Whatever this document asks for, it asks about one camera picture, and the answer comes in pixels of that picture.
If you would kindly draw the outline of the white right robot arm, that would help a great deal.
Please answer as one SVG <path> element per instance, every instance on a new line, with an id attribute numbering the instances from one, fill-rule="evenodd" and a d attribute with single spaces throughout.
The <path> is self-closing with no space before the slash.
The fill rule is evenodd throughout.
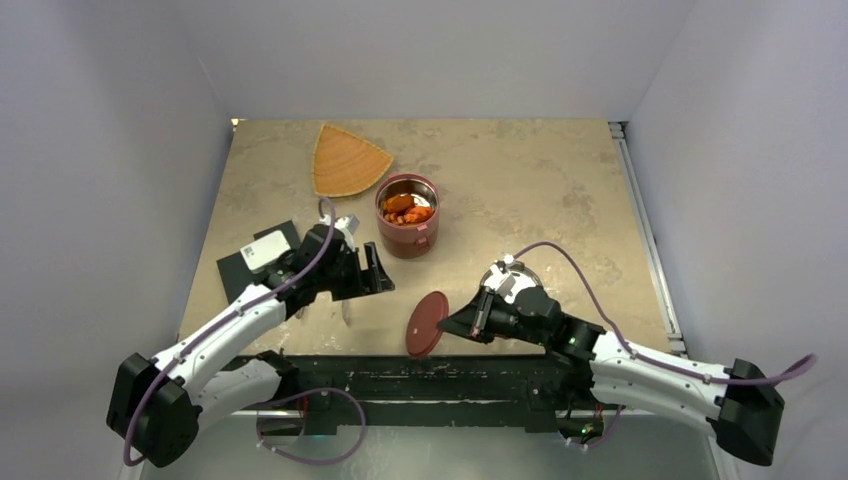
<path id="1" fill-rule="evenodd" d="M 755 364 L 692 361 L 635 343 L 562 311 L 540 287 L 507 301 L 489 287 L 441 320 L 440 330 L 477 343 L 498 337 L 541 346 L 564 377 L 561 392 L 576 407 L 592 400 L 644 410 L 715 439 L 728 454 L 769 466 L 785 407 Z"/>

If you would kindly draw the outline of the dark red round lid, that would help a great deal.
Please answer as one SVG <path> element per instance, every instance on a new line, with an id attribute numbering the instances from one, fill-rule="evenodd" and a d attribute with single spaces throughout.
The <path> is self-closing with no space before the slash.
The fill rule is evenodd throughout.
<path id="1" fill-rule="evenodd" d="M 439 323 L 449 316 L 449 301 L 441 291 L 425 295 L 407 323 L 405 345 L 412 358 L 428 356 L 437 346 L 442 330 Z"/>

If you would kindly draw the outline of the dark red steel lunch pot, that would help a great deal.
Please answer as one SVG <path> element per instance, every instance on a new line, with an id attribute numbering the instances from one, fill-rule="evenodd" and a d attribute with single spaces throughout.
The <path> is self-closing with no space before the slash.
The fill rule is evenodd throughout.
<path id="1" fill-rule="evenodd" d="M 437 235 L 430 235 L 420 239 L 404 242 L 397 239 L 381 236 L 382 244 L 386 251 L 400 259 L 414 259 L 427 254 L 436 244 Z"/>

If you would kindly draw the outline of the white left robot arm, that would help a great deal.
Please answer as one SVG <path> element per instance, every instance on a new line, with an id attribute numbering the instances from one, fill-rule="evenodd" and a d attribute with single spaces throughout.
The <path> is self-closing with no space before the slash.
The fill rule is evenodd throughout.
<path id="1" fill-rule="evenodd" d="M 251 278 L 229 306 L 152 358 L 135 353 L 120 364 L 106 423 L 124 441 L 126 465 L 165 467 L 203 428 L 245 407 L 284 409 L 302 398 L 333 394 L 328 385 L 302 383 L 298 367 L 273 351 L 234 370 L 227 366 L 322 292 L 344 301 L 395 288 L 375 244 L 356 248 L 351 228 L 341 223 L 316 224 L 296 245 L 271 231 L 240 256 Z"/>

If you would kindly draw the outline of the steel food tongs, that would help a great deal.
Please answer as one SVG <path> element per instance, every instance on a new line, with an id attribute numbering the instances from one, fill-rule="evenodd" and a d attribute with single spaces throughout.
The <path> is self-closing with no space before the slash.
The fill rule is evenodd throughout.
<path id="1" fill-rule="evenodd" d="M 345 326 L 352 326 L 352 310 L 349 300 L 331 301 L 317 299 L 309 306 L 298 310 L 294 317 L 302 322 L 313 319 L 340 320 Z"/>

